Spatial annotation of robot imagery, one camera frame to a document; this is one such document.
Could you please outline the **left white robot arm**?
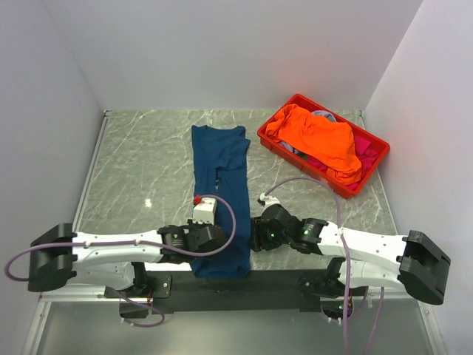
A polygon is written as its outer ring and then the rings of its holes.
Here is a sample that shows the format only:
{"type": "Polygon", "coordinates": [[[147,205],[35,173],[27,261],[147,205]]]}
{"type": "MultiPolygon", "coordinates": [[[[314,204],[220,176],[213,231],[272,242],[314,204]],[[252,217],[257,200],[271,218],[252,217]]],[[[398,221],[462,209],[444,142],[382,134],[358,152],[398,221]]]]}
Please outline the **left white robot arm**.
{"type": "Polygon", "coordinates": [[[54,291],[67,284],[104,285],[130,297],[148,287],[147,263],[190,263],[216,253],[228,241],[211,224],[168,225],[137,234],[74,232],[60,223],[32,243],[28,289],[54,291]]]}

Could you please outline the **blue mickey t shirt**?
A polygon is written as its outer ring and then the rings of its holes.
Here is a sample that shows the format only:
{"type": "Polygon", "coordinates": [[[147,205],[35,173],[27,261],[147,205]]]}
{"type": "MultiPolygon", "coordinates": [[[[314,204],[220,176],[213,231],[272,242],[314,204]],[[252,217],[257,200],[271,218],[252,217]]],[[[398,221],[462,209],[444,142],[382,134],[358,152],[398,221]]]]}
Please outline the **blue mickey t shirt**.
{"type": "Polygon", "coordinates": [[[191,264],[194,275],[206,279],[245,277],[250,271],[251,211],[247,185],[247,152],[251,141],[245,127],[215,129],[193,126],[194,194],[218,195],[234,211],[236,232],[227,248],[191,264]]]}

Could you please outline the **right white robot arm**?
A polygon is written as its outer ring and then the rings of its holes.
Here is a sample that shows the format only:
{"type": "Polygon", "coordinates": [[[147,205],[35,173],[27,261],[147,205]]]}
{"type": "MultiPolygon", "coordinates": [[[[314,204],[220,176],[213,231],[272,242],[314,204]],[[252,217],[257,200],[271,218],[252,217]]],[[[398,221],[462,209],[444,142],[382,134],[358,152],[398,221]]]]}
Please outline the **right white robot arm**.
{"type": "Polygon", "coordinates": [[[331,257],[322,280],[305,283],[321,297],[336,298],[349,287],[385,287],[430,305],[444,302],[451,259],[422,231],[403,236],[339,228],[326,220],[300,220],[279,203],[251,223],[255,252],[288,245],[301,254],[331,257]]]}

